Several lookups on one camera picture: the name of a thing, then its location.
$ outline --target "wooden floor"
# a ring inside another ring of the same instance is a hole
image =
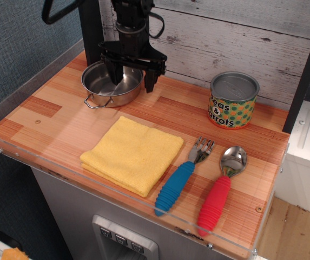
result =
[[[268,260],[310,260],[310,212],[274,198],[258,253]]]

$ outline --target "spoon bowl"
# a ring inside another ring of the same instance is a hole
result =
[[[233,177],[240,174],[246,167],[247,155],[240,146],[227,149],[222,156],[220,165],[224,176]]]

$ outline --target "wooden countertop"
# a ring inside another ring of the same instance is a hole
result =
[[[152,93],[146,94],[142,87],[136,100],[126,106],[90,109],[84,104],[87,92],[81,84],[85,69],[85,54],[81,53],[0,122],[3,153],[104,196],[196,242],[213,243],[214,248],[235,258],[247,258],[254,248],[286,150],[289,134],[281,130],[287,112],[257,103],[247,127],[235,131],[222,129],[208,119],[209,89],[164,76],[159,77]],[[79,156],[92,149],[121,115],[184,139],[178,156],[147,198],[81,167]],[[155,216],[157,194],[187,160],[201,135],[215,141],[212,154],[197,164],[170,214]],[[235,145],[247,152],[248,165],[242,174],[232,178],[232,189],[214,230],[216,235],[202,239],[194,224],[205,197],[222,174],[222,153]]]

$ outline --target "fork tines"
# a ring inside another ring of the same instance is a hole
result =
[[[195,145],[196,145],[197,148],[198,148],[199,150],[201,150],[202,152],[206,152],[207,154],[210,154],[211,151],[213,150],[213,147],[214,147],[214,145],[215,145],[215,142],[214,142],[214,141],[211,141],[211,140],[208,140],[208,142],[206,142],[206,141],[207,141],[206,138],[204,138],[202,141],[201,141],[201,139],[202,139],[202,137],[200,136],[200,137],[197,139]]]

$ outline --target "tin can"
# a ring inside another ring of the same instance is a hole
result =
[[[259,84],[253,77],[235,71],[221,73],[211,81],[209,118],[225,129],[240,129],[251,120]]]

